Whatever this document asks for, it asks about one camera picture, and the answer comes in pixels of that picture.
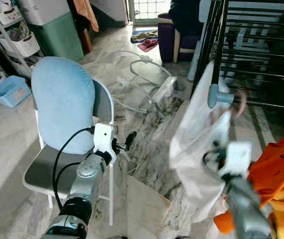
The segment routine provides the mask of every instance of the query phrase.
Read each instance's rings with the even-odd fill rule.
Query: green storage container
[[[71,12],[42,26],[29,25],[45,56],[60,56],[73,61],[84,55]]]

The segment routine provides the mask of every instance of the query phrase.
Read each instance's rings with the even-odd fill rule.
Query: purple sofa
[[[168,13],[158,15],[158,45],[162,62],[191,61],[198,35],[181,36]]]

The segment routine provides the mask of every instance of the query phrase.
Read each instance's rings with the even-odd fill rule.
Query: black cable
[[[68,167],[73,166],[73,165],[77,165],[77,164],[80,164],[80,162],[69,163],[69,164],[67,164],[66,166],[64,166],[64,167],[58,172],[58,175],[57,175],[57,178],[56,178],[56,181],[55,181],[55,186],[54,186],[55,188],[58,189],[59,178],[60,178],[61,174],[63,173],[63,171],[66,170]],[[57,200],[57,203],[58,203],[58,204],[61,204],[59,197],[58,197],[58,199],[56,199],[56,200]]]
[[[54,192],[54,196],[56,198],[56,201],[57,201],[57,204],[58,204],[58,207],[59,209],[61,210],[62,209],[62,204],[60,202],[60,199],[59,199],[59,196],[58,196],[58,190],[57,190],[57,185],[56,185],[56,170],[57,170],[57,164],[58,164],[58,160],[59,160],[59,157],[62,153],[62,151],[64,150],[64,148],[67,146],[67,144],[79,133],[83,132],[83,131],[89,131],[91,132],[92,131],[92,127],[91,128],[83,128],[77,132],[75,132],[68,140],[67,142],[65,142],[65,144],[62,146],[62,148],[59,150],[58,154],[57,154],[57,157],[56,157],[56,160],[54,162],[54,165],[53,165],[53,171],[52,171],[52,187],[53,187],[53,192]]]

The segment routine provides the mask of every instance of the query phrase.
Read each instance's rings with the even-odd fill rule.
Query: wall
[[[127,21],[125,0],[90,0],[90,3],[115,21]]]

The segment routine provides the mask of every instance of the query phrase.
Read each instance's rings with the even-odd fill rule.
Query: white cloth
[[[202,163],[204,153],[212,149],[213,141],[225,145],[230,126],[229,104],[218,102],[213,109],[207,105],[214,63],[210,62],[201,77],[184,118],[170,144],[170,167],[175,169],[191,204],[191,222],[196,223],[208,216],[220,196],[224,182],[210,173]],[[228,88],[220,85],[220,91]],[[211,116],[220,115],[214,123]]]

